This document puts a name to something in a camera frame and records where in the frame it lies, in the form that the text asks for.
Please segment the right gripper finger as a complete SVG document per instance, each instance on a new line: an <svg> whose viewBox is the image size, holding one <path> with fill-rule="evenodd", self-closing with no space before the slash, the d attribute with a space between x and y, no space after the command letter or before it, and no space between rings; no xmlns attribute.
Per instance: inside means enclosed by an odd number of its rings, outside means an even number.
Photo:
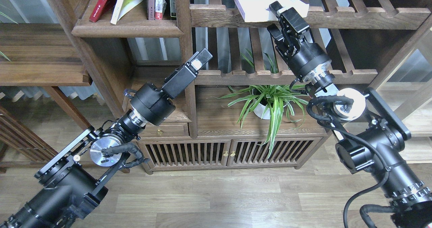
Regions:
<svg viewBox="0 0 432 228"><path fill-rule="evenodd" d="M274 41L283 41L283 34L276 25L269 25L267 30Z"/></svg>
<svg viewBox="0 0 432 228"><path fill-rule="evenodd" d="M279 18L282 13L284 13L287 8L283 7L278 1L275 1L269 5L269 10Z"/></svg>

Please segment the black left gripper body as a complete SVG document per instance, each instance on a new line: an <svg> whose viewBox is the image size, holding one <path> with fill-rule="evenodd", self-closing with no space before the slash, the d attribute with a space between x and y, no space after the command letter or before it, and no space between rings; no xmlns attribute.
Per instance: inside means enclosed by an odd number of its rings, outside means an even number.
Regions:
<svg viewBox="0 0 432 228"><path fill-rule="evenodd" d="M176 109L171 99L182 93L197 75L198 69L185 63L165 78L161 88L144 84L131 99L131 106L147 122L160 125Z"/></svg>

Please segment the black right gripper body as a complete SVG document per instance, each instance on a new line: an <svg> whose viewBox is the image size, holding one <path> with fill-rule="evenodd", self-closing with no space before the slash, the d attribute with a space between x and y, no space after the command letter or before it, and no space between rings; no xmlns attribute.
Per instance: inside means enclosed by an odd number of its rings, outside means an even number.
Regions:
<svg viewBox="0 0 432 228"><path fill-rule="evenodd" d="M329 73L331 59L317 44L308 42L304 33L309 24L295 8L287 10L277 18L283 41L275 41L276 51L300 82L332 83Z"/></svg>

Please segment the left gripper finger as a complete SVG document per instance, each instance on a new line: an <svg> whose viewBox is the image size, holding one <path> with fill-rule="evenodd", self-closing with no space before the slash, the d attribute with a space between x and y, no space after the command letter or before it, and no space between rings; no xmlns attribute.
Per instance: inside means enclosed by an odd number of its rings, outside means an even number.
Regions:
<svg viewBox="0 0 432 228"><path fill-rule="evenodd" d="M188 59L188 69L192 72L198 72L212 57L212 54L207 49L202 49Z"/></svg>

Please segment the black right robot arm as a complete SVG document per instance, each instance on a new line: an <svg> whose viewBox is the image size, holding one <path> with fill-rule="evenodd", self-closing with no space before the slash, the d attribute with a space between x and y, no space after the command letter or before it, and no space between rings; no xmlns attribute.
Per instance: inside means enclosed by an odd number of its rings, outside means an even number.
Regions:
<svg viewBox="0 0 432 228"><path fill-rule="evenodd" d="M309 24L295 8L283 7L278 1L269 6L279 26L268 31L275 49L296 76L306 82L311 100L308 114L337 137L336 152L345 167L355 174L366 171L377 184L353 195L343 212L344 227L348 227L347 211L354 199L381 188L388 206L366 204L360 210L363 222L375 228L369 213L390 213L398 228L431 227L431 191L401 157L411 132L373 89L363 93L338 89L328 68L329 56L316 44L308 42L304 33Z"/></svg>

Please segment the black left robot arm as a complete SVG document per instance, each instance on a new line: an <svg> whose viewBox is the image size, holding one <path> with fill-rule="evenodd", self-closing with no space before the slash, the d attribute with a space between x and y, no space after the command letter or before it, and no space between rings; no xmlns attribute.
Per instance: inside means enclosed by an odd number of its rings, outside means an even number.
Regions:
<svg viewBox="0 0 432 228"><path fill-rule="evenodd" d="M149 162L132 142L147 123L160 125L174 110L172 99L196 79L212 59L206 49L193 54L164 80L139 90L126 89L131 109L104 129L88 127L34 177L43 185L23 208L1 223L2 228L69 228L84 219L106 196L106 183L117 171Z"/></svg>

